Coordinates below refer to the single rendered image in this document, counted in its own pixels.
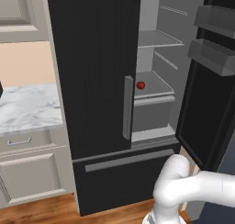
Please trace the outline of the grey fridge crisper drawer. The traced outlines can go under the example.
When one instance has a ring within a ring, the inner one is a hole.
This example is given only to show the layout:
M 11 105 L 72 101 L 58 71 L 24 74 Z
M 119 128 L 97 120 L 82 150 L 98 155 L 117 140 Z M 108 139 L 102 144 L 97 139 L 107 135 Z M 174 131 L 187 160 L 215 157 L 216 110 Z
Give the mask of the grey fridge crisper drawer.
M 132 131 L 165 128 L 174 100 L 173 95 L 167 95 L 135 101 Z

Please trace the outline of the black freezer drawer front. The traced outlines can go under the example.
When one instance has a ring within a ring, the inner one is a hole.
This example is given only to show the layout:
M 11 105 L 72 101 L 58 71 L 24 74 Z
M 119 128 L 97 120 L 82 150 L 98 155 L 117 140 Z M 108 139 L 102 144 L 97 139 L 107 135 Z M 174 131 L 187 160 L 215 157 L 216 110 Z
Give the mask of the black freezer drawer front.
M 177 154 L 180 151 L 180 144 L 138 148 L 101 158 L 73 161 L 80 215 L 86 216 L 152 198 L 153 187 L 159 173 L 172 155 L 89 173 L 85 171 L 86 165 L 168 149 L 173 149 L 174 154 Z

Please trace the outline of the beige base cupboard door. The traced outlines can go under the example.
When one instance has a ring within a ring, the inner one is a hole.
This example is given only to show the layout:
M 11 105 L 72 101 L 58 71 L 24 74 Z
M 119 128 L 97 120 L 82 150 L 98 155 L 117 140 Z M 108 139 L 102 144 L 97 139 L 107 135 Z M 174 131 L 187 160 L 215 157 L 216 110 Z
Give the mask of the beige base cupboard door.
M 0 208 L 74 192 L 66 145 L 0 152 Z

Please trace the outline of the open black fridge door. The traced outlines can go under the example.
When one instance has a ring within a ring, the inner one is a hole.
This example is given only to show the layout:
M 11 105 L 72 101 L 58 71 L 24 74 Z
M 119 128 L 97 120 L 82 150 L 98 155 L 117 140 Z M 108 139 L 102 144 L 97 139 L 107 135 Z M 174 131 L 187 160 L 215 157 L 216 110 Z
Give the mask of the open black fridge door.
M 235 9 L 235 0 L 205 0 L 202 6 Z M 196 39 L 235 51 L 235 39 L 197 28 Z M 219 76 L 191 59 L 176 138 L 200 169 L 215 172 L 234 131 L 235 75 Z

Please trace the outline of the beige drawer front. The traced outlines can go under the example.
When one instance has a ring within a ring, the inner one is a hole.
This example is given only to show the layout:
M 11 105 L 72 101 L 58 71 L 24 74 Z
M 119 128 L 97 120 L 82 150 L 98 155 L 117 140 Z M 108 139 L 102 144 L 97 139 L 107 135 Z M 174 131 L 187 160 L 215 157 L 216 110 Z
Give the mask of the beige drawer front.
M 0 134 L 0 152 L 51 144 L 48 130 L 9 132 Z

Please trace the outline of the closed black fridge door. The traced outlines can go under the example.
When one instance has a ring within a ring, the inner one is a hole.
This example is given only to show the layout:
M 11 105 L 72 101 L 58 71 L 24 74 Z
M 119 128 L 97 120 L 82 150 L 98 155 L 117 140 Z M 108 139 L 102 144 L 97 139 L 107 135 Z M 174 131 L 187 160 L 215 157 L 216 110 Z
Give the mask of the closed black fridge door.
M 72 157 L 123 151 L 124 82 L 136 74 L 140 0 L 48 0 Z

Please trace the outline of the grey fridge shelf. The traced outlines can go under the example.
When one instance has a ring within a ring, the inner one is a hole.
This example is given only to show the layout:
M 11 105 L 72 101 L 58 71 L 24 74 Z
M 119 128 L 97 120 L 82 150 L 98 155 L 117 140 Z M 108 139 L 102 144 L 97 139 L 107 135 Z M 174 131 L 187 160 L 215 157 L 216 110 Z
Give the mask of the grey fridge shelf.
M 154 48 L 154 47 L 173 47 L 183 46 L 184 43 L 160 30 L 147 30 L 139 32 L 138 47 Z
M 142 99 L 147 97 L 172 95 L 173 88 L 168 85 L 155 71 L 136 74 L 136 82 L 144 82 L 143 89 L 135 88 L 135 98 Z

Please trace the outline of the grey door bin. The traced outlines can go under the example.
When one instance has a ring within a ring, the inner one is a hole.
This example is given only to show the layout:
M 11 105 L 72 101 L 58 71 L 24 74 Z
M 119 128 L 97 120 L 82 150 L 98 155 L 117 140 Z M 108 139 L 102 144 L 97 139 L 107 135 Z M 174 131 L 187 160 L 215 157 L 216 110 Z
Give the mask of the grey door bin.
M 192 40 L 188 57 L 219 76 L 235 75 L 235 51 L 209 40 Z
M 221 6 L 199 6 L 195 25 L 235 39 L 235 9 Z

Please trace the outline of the beige wall cupboard door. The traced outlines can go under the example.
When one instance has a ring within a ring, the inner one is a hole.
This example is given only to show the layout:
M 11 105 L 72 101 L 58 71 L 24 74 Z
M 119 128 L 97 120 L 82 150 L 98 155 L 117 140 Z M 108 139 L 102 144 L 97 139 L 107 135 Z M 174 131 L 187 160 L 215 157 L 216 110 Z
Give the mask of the beige wall cupboard door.
M 46 0 L 0 0 L 0 43 L 48 39 Z

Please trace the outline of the black fridge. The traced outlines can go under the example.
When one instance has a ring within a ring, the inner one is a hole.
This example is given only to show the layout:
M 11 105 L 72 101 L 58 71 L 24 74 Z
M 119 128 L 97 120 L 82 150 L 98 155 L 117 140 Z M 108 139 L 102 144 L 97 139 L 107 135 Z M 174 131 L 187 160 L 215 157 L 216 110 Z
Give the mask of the black fridge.
M 176 129 L 191 64 L 188 51 L 191 41 L 196 39 L 198 31 L 195 26 L 196 12 L 198 7 L 204 3 L 205 0 L 140 0 L 139 32 L 160 30 L 184 43 L 183 46 L 137 48 L 136 74 L 155 71 L 174 90 L 172 95 L 175 100 L 172 104 L 168 125 L 165 128 L 132 131 L 134 102 L 141 100 L 135 98 L 135 88 L 137 88 L 135 74 L 130 147 L 123 151 L 113 151 L 80 159 L 72 157 L 73 161 L 85 158 L 101 158 L 138 148 L 146 149 L 151 146 L 179 143 L 180 151 L 177 154 L 182 153 L 194 162 L 176 138 Z

